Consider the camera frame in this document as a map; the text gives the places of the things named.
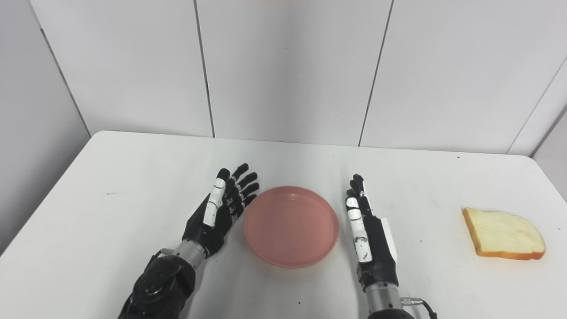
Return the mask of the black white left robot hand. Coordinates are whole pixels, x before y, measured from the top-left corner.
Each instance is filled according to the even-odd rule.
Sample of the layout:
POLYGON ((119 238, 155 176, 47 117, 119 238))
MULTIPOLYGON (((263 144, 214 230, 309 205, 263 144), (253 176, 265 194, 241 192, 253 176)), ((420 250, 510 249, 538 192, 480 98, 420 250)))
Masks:
POLYGON ((206 258, 217 254, 232 226, 257 197, 257 179, 257 173, 249 172, 247 163, 234 172, 220 169, 209 194, 188 219, 182 240, 200 245, 206 258))

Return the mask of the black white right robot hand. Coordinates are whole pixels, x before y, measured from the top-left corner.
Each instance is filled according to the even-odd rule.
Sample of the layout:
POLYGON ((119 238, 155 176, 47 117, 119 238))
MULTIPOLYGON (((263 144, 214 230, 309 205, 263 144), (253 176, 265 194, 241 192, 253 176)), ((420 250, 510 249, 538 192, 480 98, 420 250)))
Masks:
POLYGON ((385 218, 373 214, 362 175, 354 174, 346 191, 346 212, 357 256, 357 276, 363 292, 379 282, 398 286, 394 249, 385 218))

